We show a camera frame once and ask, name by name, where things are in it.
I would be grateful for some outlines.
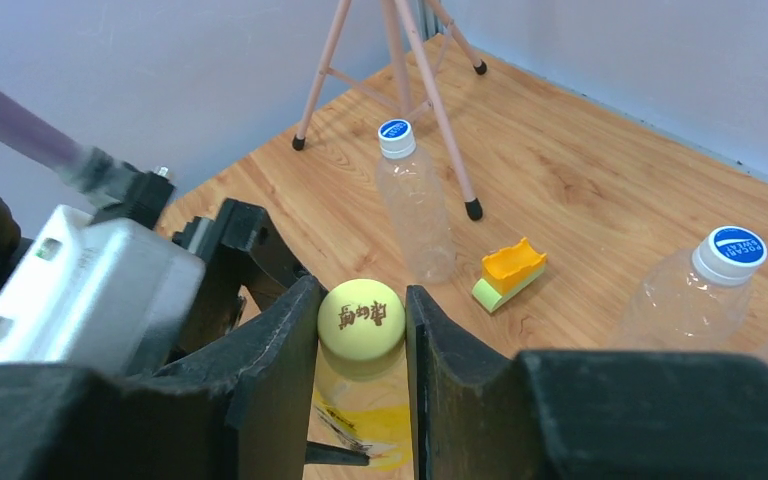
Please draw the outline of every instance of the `bottle with yellow label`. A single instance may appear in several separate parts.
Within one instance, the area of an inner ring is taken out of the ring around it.
[[[345,448],[386,471],[411,461],[405,309],[381,282],[357,279],[323,300],[313,404]]]

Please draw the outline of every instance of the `bottle cap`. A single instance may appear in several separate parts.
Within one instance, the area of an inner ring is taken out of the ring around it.
[[[767,246],[751,230],[726,226],[711,232],[692,258],[696,271],[709,282],[736,287],[749,281],[764,263]]]
[[[331,290],[319,306],[317,332],[331,367],[364,380],[385,372],[402,353],[405,308],[390,287],[366,278]]]
[[[416,150],[416,139],[411,124],[400,118],[381,125],[378,129],[378,143],[384,158],[391,160],[405,158]]]

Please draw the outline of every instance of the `yellow bottle cap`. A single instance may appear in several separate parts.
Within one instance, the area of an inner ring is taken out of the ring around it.
[[[401,354],[405,308],[387,285],[366,278],[350,280],[325,296],[317,331],[334,370],[353,379],[374,377]]]

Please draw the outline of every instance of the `white device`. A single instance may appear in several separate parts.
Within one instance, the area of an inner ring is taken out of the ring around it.
[[[0,363],[115,375],[163,364],[204,262],[133,220],[60,205],[0,291]]]

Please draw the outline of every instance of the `yellow label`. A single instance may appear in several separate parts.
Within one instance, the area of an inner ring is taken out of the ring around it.
[[[413,457],[410,406],[377,408],[363,412],[338,410],[314,389],[313,407],[344,448],[369,455],[369,466],[385,472]]]

